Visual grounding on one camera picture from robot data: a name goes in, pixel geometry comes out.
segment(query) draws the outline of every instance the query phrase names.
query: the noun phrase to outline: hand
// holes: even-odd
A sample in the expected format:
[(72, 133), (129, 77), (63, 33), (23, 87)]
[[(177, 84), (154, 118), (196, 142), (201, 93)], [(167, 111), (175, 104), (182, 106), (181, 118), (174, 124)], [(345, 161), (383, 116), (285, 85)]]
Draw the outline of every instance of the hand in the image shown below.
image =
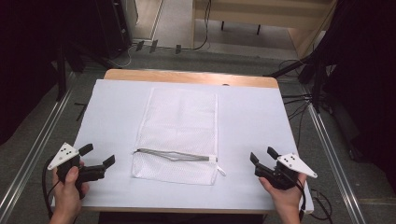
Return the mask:
[[(58, 183), (59, 178), (56, 175), (57, 169), (52, 172), (52, 184)], [(64, 183), (60, 181), (54, 189), (55, 194), (55, 211), (50, 223), (73, 223), (81, 210), (81, 200), (79, 199), (78, 190), (76, 189), (76, 180), (78, 178), (78, 168), (72, 167), (67, 173)], [(90, 189), (87, 183), (83, 183), (81, 190), (86, 194)]]
[[(306, 175), (299, 174), (298, 179), (303, 184), (306, 180)], [(299, 202), (302, 197), (302, 193), (297, 187), (283, 190), (274, 188), (271, 183), (264, 177), (259, 178), (260, 183), (271, 194), (274, 201), (276, 211), (279, 213), (282, 223), (284, 224), (295, 224), (300, 223), (299, 218)]]

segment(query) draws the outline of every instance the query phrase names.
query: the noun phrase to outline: floor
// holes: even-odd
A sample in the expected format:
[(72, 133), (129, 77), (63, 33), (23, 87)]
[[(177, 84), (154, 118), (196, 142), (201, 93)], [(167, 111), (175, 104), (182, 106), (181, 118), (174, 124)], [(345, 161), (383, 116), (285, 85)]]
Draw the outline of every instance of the floor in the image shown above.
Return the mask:
[[(262, 27), (261, 33), (256, 35), (256, 25), (225, 23), (224, 31), (221, 31), (221, 22), (219, 21), (209, 22), (208, 41), (200, 50), (185, 51), (176, 55), (172, 51), (172, 48), (176, 45), (181, 45), (183, 48), (184, 46), (186, 48), (191, 46), (191, 12), (189, 8), (191, 8), (190, 1), (164, 0), (161, 10), (156, 9), (160, 13), (158, 14), (157, 24), (152, 26), (152, 33), (150, 33), (152, 36), (141, 38), (146, 40), (145, 45), (147, 47), (143, 47), (141, 51), (135, 51), (136, 48), (132, 47), (113, 62), (120, 65), (128, 64), (124, 67), (131, 69), (211, 71), (262, 76), (269, 75), (297, 60), (285, 28)], [(206, 29), (204, 21), (196, 21), (195, 25), (195, 46), (199, 46), (205, 39)], [(149, 53), (152, 40), (158, 40), (158, 48), (155, 53)], [(3, 208), (8, 205), (2, 204), (0, 206), (0, 214), (2, 214), (0, 223), (3, 223), (1, 220), (4, 216), (9, 216), (9, 220), (4, 223), (46, 220), (45, 215), (43, 215), (42, 196), (41, 193), (37, 193), (40, 190), (40, 169), (45, 160), (40, 158), (40, 153), (43, 153), (43, 155), (50, 154), (50, 148), (58, 146), (60, 142), (74, 141), (78, 132), (76, 123), (80, 122), (76, 121), (76, 117), (81, 108), (73, 105), (73, 103), (89, 102), (93, 83), (97, 78), (103, 77), (104, 70), (93, 66), (88, 67), (85, 73), (76, 76), (77, 81), (74, 92), (70, 96), (70, 102), (66, 105), (57, 105), (58, 108), (64, 106), (64, 112), (60, 118), (55, 118), (58, 123), (49, 139), (43, 139), (41, 143), (35, 142), (35, 138), (40, 136), (42, 124), (46, 123), (48, 116), (53, 111), (52, 96), (56, 95), (56, 88), (43, 98), (40, 105), (29, 115), (29, 118), (22, 124), (11, 141), (0, 146), (2, 174), (0, 192), (4, 195), (7, 194), (8, 185), (12, 181), (16, 181), (15, 176), (19, 173), (20, 166), (15, 164), (24, 165), (33, 162), (26, 160), (26, 158), (32, 157), (32, 153), (38, 153), (37, 167), (33, 166), (31, 173), (28, 174), (32, 177), (22, 182), (17, 181), (20, 186), (26, 184), (26, 187), (23, 191), (15, 193), (15, 197), (21, 195), (21, 198), (18, 203), (10, 204), (10, 206), (15, 205), (14, 212), (11, 214), (3, 213), (5, 211)], [(278, 79), (282, 94), (297, 94), (309, 91), (309, 88), (300, 85), (295, 77), (296, 73), (293, 71)], [(296, 106), (288, 105), (286, 107), (288, 114), (293, 113)], [(315, 164), (314, 170), (320, 169), (321, 175), (326, 176), (326, 178), (310, 181), (310, 186), (324, 192), (332, 202), (334, 223), (393, 223), (396, 218), (395, 194), (387, 184), (383, 173), (371, 163), (356, 163), (348, 157), (345, 140), (331, 115), (321, 113), (318, 116), (312, 110), (307, 110), (307, 112), (309, 112), (309, 115), (306, 113), (304, 117), (301, 117), (302, 122), (299, 119), (293, 119), (290, 126), (296, 139), (301, 136), (300, 147), (302, 149), (299, 152), (305, 158), (310, 158), (309, 162)], [(324, 127), (319, 127), (318, 118), (325, 120)], [(329, 139), (321, 138), (322, 135), (326, 134)], [(29, 151), (30, 148), (26, 148), (26, 146), (33, 144), (42, 144), (43, 146), (40, 145), (40, 147), (44, 149), (42, 152), (39, 150)], [(334, 173), (333, 167), (337, 166), (337, 161), (333, 160), (332, 153), (326, 147), (333, 149), (333, 154), (342, 162), (341, 168), (344, 174), (341, 175), (345, 175), (347, 179), (341, 178), (340, 181), (337, 177), (340, 174)], [(350, 188), (353, 195), (343, 194), (343, 188)], [(352, 217), (353, 212), (348, 211), (348, 208), (351, 207), (348, 203), (353, 202), (349, 202), (349, 199), (357, 201), (358, 209), (353, 206), (352, 208), (355, 208), (355, 212), (362, 212), (364, 219), (354, 219)], [(25, 217), (20, 215), (23, 212), (26, 212)], [(78, 223), (97, 223), (97, 218), (96, 213), (86, 212), (78, 218)], [(269, 216), (265, 223), (267, 221), (268, 223), (278, 223), (275, 216)], [(312, 217), (304, 220), (304, 223), (326, 222), (328, 220), (320, 222)]]

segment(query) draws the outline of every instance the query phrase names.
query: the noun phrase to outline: gray floor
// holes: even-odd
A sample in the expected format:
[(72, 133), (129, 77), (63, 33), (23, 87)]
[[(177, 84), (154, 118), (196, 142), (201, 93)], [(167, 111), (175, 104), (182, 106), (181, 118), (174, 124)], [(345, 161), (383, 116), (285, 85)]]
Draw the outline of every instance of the gray floor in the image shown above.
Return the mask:
[[(229, 27), (238, 29), (239, 26), (238, 24), (231, 24)], [(292, 55), (292, 49), (290, 48), (288, 36), (282, 32), (281, 28), (275, 29), (279, 30), (279, 32), (278, 35), (273, 36), (273, 38), (278, 39), (279, 42), (275, 41), (274, 45), (259, 50), (264, 52), (265, 55), (257, 55), (257, 49), (249, 51), (252, 49), (251, 47), (239, 51), (243, 52), (244, 55), (238, 55), (238, 53), (236, 53), (238, 51), (233, 51), (233, 47), (231, 47), (230, 50), (219, 51), (218, 48), (214, 47), (216, 44), (211, 44), (210, 49), (207, 50), (182, 51), (178, 55), (176, 55), (175, 51), (172, 49), (156, 49), (154, 53), (149, 53), (149, 47), (144, 47), (138, 52), (134, 51), (135, 49), (132, 48), (129, 51), (131, 57), (125, 52), (114, 60), (114, 62), (119, 64), (127, 64), (130, 62), (125, 68), (131, 69), (203, 71), (246, 76), (268, 75), (275, 72), (283, 60), (295, 59), (295, 56), (294, 58), (290, 56)], [(159, 36), (160, 33), (161, 28), (159, 27), (156, 36)], [(238, 32), (234, 32), (231, 35), (233, 35), (233, 37), (230, 37), (231, 39), (240, 38), (241, 40), (239, 42), (236, 41), (236, 43), (232, 45), (243, 43), (242, 41), (246, 38), (245, 35), (238, 35)], [(166, 40), (165, 37), (159, 37), (158, 39), (159, 44), (161, 40)], [(279, 51), (279, 49), (287, 49), (287, 52), (282, 54), (284, 51)], [(63, 142), (74, 142), (81, 122), (81, 120), (76, 121), (81, 111), (81, 106), (74, 105), (74, 103), (86, 104), (89, 102), (95, 80), (97, 78), (102, 78), (105, 71), (106, 70), (100, 67), (100, 65), (88, 62), (88, 66), (84, 73), (77, 75), (76, 84), (70, 94), (67, 105), (62, 115), (59, 117), (48, 141), (45, 142), (42, 154), (39, 156), (37, 165), (32, 168), (32, 173), (30, 177), (28, 176), (28, 181), (21, 195), (16, 195), (19, 199), (16, 201), (15, 207), (5, 223), (45, 223), (48, 221), (41, 193), (42, 167), (45, 160), (50, 155), (54, 154)], [(297, 79), (294, 77), (295, 75), (294, 72), (290, 72), (289, 77), (283, 76), (278, 79), (282, 94), (301, 94), (303, 92), (303, 87), (298, 83)], [(54, 87), (26, 118), (12, 138), (0, 146), (0, 174), (2, 176), (0, 180), (0, 193), (5, 194), (7, 192), (8, 186), (10, 186), (14, 177), (18, 174), (32, 145), (35, 143), (35, 139), (40, 134), (41, 128), (54, 107), (56, 94), (57, 89)], [(301, 103), (290, 104), (286, 105), (285, 108), (288, 114), (290, 114), (300, 105)], [(336, 155), (342, 163), (348, 182), (360, 202), (361, 210), (367, 223), (394, 223), (394, 220), (396, 220), (395, 193), (389, 186), (383, 172), (371, 163), (356, 163), (352, 161), (347, 153), (348, 149), (345, 139), (341, 135), (333, 117), (325, 111), (322, 111), (320, 116), (332, 140)], [(301, 132), (299, 153), (303, 160), (305, 160), (319, 175), (318, 179), (308, 180), (310, 188), (320, 191), (330, 200), (332, 204), (333, 223), (353, 223), (347, 211), (345, 198), (341, 194), (336, 183), (310, 114), (308, 111), (304, 113), (301, 129), (299, 128), (300, 118), (300, 116), (297, 116), (292, 119), (290, 121), (290, 127), (293, 130), (296, 141), (299, 132)], [(315, 214), (319, 217), (324, 217), (318, 204), (315, 204), (315, 206), (317, 208)], [(77, 220), (77, 223), (97, 222), (98, 213), (88, 211), (83, 212)], [(313, 219), (311, 216), (304, 217), (304, 223), (326, 222), (328, 221), (319, 221)], [(265, 223), (279, 223), (277, 215), (269, 215)]]

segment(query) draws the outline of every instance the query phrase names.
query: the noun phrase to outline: mesh laundry bag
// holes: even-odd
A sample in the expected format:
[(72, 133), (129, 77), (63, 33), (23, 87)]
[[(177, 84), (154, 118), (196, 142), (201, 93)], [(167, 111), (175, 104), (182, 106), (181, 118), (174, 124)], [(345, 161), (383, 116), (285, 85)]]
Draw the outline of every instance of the mesh laundry bag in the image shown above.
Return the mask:
[(133, 176), (213, 185), (217, 155), (217, 95), (152, 89), (135, 145)]

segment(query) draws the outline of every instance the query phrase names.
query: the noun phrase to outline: metal rail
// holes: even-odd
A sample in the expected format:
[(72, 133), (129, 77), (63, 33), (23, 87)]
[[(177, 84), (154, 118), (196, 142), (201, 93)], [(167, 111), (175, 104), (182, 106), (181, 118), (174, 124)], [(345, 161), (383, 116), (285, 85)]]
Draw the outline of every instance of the metal rail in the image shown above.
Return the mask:
[(20, 170), (15, 176), (14, 180), (10, 184), (7, 189), (7, 192), (0, 203), (0, 223), (6, 224), (9, 216), (11, 215), (12, 210), (14, 209), (15, 204), (21, 196), (21, 193), (26, 186), (27, 181), (29, 180), (30, 175), (32, 174), (35, 165), (37, 164), (41, 153), (45, 145), (47, 144), (50, 135), (59, 120), (59, 117), (62, 115), (64, 108), (67, 104), (67, 101), (70, 98), (70, 94), (73, 90), (74, 85), (76, 84), (77, 79), (74, 73), (70, 73), (68, 78), (69, 89), (67, 90), (64, 97), (55, 103), (55, 106), (52, 108), (52, 111), (49, 114), (44, 126), (41, 128), (40, 133), (38, 134), (35, 142), (33, 143), (29, 154), (26, 156)]

